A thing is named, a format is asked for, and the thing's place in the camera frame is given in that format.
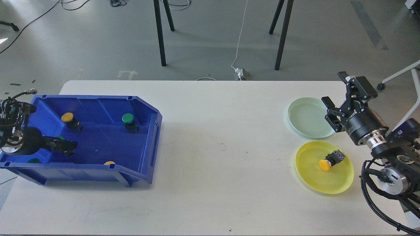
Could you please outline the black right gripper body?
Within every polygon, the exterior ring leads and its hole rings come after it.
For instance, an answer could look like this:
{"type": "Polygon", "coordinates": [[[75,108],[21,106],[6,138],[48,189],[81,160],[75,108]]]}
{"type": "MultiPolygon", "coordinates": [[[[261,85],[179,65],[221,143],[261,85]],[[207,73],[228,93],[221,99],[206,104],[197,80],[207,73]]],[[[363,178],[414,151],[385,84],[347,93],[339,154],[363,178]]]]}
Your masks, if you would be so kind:
{"type": "Polygon", "coordinates": [[[366,136],[385,135],[389,128],[381,117],[361,101],[345,101],[336,108],[336,115],[326,115],[325,120],[335,132],[345,131],[357,146],[366,145],[366,136]]]}

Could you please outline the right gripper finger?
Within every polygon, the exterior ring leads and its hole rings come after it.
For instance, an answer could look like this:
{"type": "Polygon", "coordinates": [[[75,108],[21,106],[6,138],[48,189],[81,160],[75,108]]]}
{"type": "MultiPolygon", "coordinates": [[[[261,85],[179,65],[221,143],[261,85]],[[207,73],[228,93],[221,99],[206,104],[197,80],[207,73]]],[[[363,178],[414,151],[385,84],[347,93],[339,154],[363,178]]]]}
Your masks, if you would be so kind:
{"type": "Polygon", "coordinates": [[[331,98],[329,96],[322,97],[321,101],[326,106],[328,115],[336,115],[335,104],[333,103],[333,101],[331,100],[331,98]]]}
{"type": "Polygon", "coordinates": [[[346,85],[346,101],[368,102],[378,97],[377,91],[366,77],[351,77],[345,71],[338,72],[338,76],[346,85]]]}

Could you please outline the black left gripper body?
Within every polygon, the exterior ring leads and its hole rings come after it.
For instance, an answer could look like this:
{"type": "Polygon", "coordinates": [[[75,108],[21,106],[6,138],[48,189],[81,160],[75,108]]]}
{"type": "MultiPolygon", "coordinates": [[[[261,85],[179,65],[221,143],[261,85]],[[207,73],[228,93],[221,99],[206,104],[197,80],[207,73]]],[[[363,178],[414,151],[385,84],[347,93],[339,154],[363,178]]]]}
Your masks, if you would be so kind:
{"type": "Polygon", "coordinates": [[[34,154],[40,149],[48,149],[53,146],[51,143],[46,142],[46,136],[43,136],[40,130],[35,127],[24,127],[23,143],[15,151],[15,155],[30,155],[34,154]]]}

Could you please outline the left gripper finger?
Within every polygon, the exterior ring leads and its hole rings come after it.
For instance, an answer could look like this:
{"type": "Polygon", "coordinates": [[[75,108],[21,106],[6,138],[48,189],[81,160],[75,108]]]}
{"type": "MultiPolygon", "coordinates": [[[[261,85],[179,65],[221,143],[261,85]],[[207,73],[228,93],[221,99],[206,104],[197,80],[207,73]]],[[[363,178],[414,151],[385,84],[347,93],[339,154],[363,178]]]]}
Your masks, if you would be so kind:
{"type": "Polygon", "coordinates": [[[65,140],[61,136],[47,136],[46,142],[53,144],[53,146],[63,146],[63,145],[77,146],[78,145],[77,141],[65,140]]]}
{"type": "Polygon", "coordinates": [[[51,151],[58,151],[64,155],[72,155],[75,153],[76,146],[51,146],[49,147],[51,151]]]}

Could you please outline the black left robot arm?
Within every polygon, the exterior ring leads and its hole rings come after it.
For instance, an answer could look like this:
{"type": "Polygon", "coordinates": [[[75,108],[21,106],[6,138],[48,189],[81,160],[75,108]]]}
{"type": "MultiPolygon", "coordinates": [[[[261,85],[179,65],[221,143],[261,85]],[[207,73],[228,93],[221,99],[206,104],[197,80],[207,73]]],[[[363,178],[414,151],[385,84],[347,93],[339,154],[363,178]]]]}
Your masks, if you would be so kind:
{"type": "Polygon", "coordinates": [[[37,94],[37,90],[32,88],[1,100],[1,151],[8,155],[31,155],[46,149],[60,151],[67,156],[74,154],[78,145],[76,141],[44,136],[39,129],[28,126],[30,114],[35,113],[37,108],[17,98],[29,94],[37,94]]]}

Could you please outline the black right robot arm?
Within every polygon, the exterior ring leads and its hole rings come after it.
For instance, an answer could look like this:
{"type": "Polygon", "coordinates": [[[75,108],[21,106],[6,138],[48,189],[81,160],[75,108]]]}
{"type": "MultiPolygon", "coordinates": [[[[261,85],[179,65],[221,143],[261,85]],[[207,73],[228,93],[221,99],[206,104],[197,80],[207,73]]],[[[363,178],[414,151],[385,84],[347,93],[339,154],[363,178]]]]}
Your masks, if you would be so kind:
{"type": "Polygon", "coordinates": [[[419,231],[406,227],[382,212],[373,202],[368,188],[389,200],[397,200],[419,217],[419,123],[407,119],[392,132],[379,115],[368,106],[377,91],[364,77],[338,73],[346,85],[345,101],[337,108],[330,97],[322,97],[325,119],[335,132],[345,131],[357,146],[367,145],[372,159],[362,165],[361,189],[367,204],[383,221],[398,231],[418,236],[419,231]]]}

